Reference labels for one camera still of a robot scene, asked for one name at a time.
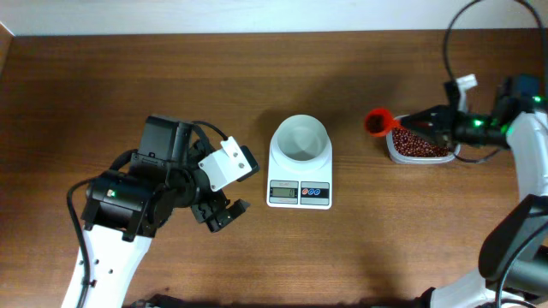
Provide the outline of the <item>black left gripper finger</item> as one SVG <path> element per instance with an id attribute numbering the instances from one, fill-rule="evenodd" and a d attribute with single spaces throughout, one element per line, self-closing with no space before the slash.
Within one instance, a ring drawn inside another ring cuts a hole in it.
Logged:
<path id="1" fill-rule="evenodd" d="M 214 212 L 213 215 L 206 220 L 209 231 L 211 233 L 216 233 L 227 227 L 236 218 L 245 213 L 250 206 L 251 204 L 247 201 L 238 199 L 230 207 L 223 207 Z"/>
<path id="2" fill-rule="evenodd" d="M 224 201 L 210 201 L 191 206 L 191 211 L 198 223 L 220 223 L 229 219 L 229 212 Z"/>

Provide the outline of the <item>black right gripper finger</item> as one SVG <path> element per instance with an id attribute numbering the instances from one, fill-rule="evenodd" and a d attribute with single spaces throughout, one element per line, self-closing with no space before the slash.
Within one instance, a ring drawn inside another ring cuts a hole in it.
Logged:
<path id="1" fill-rule="evenodd" d="M 403 128 L 421 137 L 432 145 L 445 145 L 444 136 L 431 126 L 402 125 Z"/>
<path id="2" fill-rule="evenodd" d="M 406 115 L 400 119 L 403 127 L 431 126 L 438 122 L 438 118 L 445 112 L 444 105 L 436 105 L 427 110 L 422 110 L 412 115 Z"/>

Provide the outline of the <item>orange measuring scoop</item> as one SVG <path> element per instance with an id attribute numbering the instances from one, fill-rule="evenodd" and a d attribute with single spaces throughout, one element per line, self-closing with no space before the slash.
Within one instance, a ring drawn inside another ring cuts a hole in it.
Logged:
<path id="1" fill-rule="evenodd" d="M 402 125 L 388 109 L 376 108 L 366 115 L 364 128 L 373 137 L 384 137 L 393 129 L 402 128 Z"/>

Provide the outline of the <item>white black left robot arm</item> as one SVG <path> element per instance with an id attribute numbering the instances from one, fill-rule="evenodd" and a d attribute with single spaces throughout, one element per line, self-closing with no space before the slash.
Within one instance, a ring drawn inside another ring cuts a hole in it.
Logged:
<path id="1" fill-rule="evenodd" d="M 79 252 L 65 307 L 120 307 L 157 231 L 176 208 L 189 208 L 216 233 L 249 203 L 230 201 L 228 184 L 259 171 L 251 151 L 224 135 L 215 149 L 205 121 L 146 118 L 140 145 L 101 175 L 74 184 L 67 206 Z"/>

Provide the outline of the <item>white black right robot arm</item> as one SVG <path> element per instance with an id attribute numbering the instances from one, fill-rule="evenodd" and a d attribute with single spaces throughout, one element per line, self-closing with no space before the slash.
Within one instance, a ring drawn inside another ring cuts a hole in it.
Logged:
<path id="1" fill-rule="evenodd" d="M 424 307 L 534 307 L 547 301 L 547 100 L 531 75 L 509 77 L 488 115 L 457 108 L 464 91 L 445 90 L 449 104 L 401 118 L 402 127 L 442 147 L 458 144 L 509 150 L 515 162 L 518 205 L 491 231 L 478 267 L 420 298 Z"/>

